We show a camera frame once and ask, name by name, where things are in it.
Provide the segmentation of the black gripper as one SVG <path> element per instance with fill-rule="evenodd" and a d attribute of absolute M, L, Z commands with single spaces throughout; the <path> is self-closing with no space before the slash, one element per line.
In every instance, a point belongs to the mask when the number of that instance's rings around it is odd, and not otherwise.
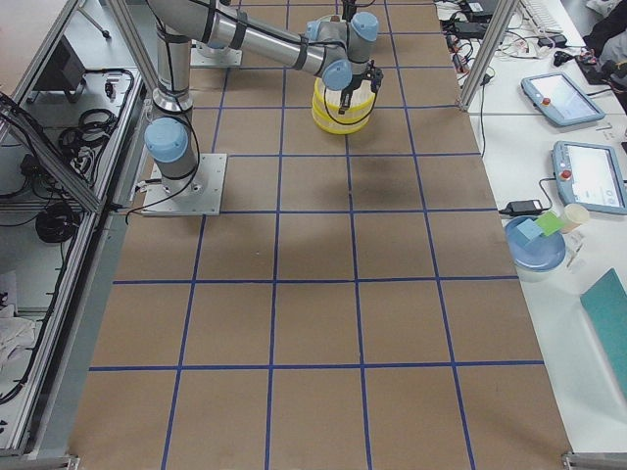
<path fill-rule="evenodd" d="M 366 62 L 364 71 L 354 74 L 350 84 L 341 91 L 338 114 L 343 116 L 351 108 L 353 93 L 358 90 L 365 81 L 369 83 L 370 91 L 377 94 L 381 88 L 383 78 L 383 70 L 375 64 L 373 59 Z"/>

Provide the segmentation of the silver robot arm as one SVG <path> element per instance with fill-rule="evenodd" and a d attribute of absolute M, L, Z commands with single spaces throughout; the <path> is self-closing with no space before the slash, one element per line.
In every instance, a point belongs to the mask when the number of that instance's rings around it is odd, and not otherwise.
<path fill-rule="evenodd" d="M 222 106 L 212 113 L 215 128 L 194 121 L 192 48 L 236 53 L 252 67 L 252 77 L 271 90 L 284 84 L 286 70 L 319 79 L 340 95 L 345 111 L 364 82 L 378 86 L 382 75 L 371 58 L 378 19 L 370 12 L 347 20 L 317 20 L 301 34 L 264 23 L 225 1 L 151 1 L 158 39 L 158 83 L 153 91 L 156 120 L 145 133 L 145 145 L 157 165 L 166 191 L 186 196 L 202 189 L 200 154 L 205 144 L 223 144 L 235 154 L 308 155 L 314 151 L 313 126 L 303 113 L 284 111 L 263 99 L 258 107 Z"/>

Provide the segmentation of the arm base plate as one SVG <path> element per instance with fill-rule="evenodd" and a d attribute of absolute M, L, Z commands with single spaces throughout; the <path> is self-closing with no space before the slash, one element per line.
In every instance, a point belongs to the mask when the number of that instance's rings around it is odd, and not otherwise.
<path fill-rule="evenodd" d="M 148 216 L 219 215 L 226 173 L 227 154 L 200 155 L 195 176 L 185 180 L 163 179 L 156 164 L 145 192 L 141 213 Z"/>
<path fill-rule="evenodd" d="M 228 47 L 212 48 L 208 44 L 194 43 L 191 49 L 190 67 L 192 69 L 229 69 L 239 68 L 242 52 Z"/>

